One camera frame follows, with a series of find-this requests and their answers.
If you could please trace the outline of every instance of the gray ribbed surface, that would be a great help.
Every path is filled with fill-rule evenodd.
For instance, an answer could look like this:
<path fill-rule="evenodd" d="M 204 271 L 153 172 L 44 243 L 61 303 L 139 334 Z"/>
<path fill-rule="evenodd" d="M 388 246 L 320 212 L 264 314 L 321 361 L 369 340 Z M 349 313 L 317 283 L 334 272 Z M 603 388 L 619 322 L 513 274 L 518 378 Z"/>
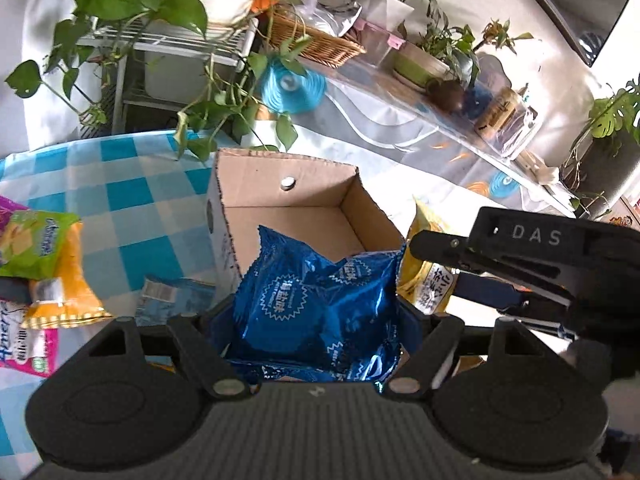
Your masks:
<path fill-rule="evenodd" d="M 310 391 L 324 388 L 324 394 Z M 105 473 L 46 465 L 31 480 L 600 480 L 588 465 L 539 475 L 498 471 L 449 446 L 413 404 L 371 384 L 267 383 L 213 407 L 200 431 L 153 464 Z"/>

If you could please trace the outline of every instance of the purple snack bag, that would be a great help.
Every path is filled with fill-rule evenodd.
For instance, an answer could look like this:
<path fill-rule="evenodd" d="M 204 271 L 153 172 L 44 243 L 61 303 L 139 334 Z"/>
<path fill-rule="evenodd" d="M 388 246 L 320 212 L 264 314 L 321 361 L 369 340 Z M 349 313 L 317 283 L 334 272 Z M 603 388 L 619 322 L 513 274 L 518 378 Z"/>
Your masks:
<path fill-rule="evenodd" d="M 28 209 L 28 207 L 0 195 L 0 235 L 4 232 L 4 228 L 9 223 L 13 212 L 24 211 L 25 209 Z"/>

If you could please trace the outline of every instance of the snack package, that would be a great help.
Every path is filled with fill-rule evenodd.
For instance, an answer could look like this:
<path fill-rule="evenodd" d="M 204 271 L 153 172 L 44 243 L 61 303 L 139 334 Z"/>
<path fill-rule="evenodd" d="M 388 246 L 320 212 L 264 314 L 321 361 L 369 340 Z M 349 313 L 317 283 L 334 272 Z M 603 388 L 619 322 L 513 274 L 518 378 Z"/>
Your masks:
<path fill-rule="evenodd" d="M 55 371 L 57 330 L 21 328 L 27 306 L 0 300 L 0 366 L 49 377 Z"/>
<path fill-rule="evenodd" d="M 31 281 L 31 301 L 24 316 L 25 328 L 71 328 L 111 317 L 82 273 L 82 222 L 66 231 L 53 276 Z"/>
<path fill-rule="evenodd" d="M 136 308 L 138 326 L 161 325 L 184 312 L 200 314 L 213 307 L 215 285 L 180 278 L 162 280 L 147 276 Z"/>
<path fill-rule="evenodd" d="M 447 227 L 426 204 L 415 200 L 415 217 L 406 237 L 407 243 L 423 230 L 443 233 L 447 231 Z M 417 260 L 406 250 L 400 263 L 398 294 L 424 314 L 444 312 L 457 278 L 451 269 Z"/>
<path fill-rule="evenodd" d="M 226 358 L 249 381 L 383 381 L 399 357 L 399 251 L 334 264 L 260 226 L 260 255 L 236 292 Z"/>
<path fill-rule="evenodd" d="M 0 236 L 4 233 L 4 228 L 9 223 L 14 211 L 24 211 L 25 209 L 28 208 L 0 195 Z"/>
<path fill-rule="evenodd" d="M 0 276 L 52 278 L 66 232 L 77 221 L 73 213 L 12 213 L 0 238 Z"/>

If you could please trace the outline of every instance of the pink snack bag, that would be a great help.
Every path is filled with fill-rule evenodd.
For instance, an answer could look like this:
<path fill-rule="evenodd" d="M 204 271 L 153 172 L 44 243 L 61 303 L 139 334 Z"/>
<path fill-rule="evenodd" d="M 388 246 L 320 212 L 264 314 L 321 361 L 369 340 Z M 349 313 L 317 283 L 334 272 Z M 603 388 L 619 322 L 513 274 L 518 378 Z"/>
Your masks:
<path fill-rule="evenodd" d="M 4 228 L 9 223 L 11 214 L 14 211 L 24 211 L 25 209 L 28 209 L 28 207 L 0 195 L 0 235 L 4 232 Z"/>
<path fill-rule="evenodd" d="M 55 371 L 58 330 L 20 328 L 28 305 L 0 299 L 0 367 L 40 377 Z"/>

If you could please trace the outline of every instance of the round black disc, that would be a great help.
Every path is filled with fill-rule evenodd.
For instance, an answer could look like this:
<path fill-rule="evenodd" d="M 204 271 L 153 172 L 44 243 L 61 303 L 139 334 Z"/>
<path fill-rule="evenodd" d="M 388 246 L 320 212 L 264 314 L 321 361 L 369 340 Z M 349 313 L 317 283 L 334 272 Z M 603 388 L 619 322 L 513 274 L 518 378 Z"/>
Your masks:
<path fill-rule="evenodd" d="M 451 378 L 434 394 L 433 412 L 471 457 L 524 469 L 583 460 L 607 424 L 590 384 L 537 356 L 490 361 Z"/>
<path fill-rule="evenodd" d="M 53 461 L 115 469 L 145 463 L 179 446 L 201 410 L 180 375 L 145 363 L 101 358 L 53 375 L 31 397 L 29 433 Z"/>

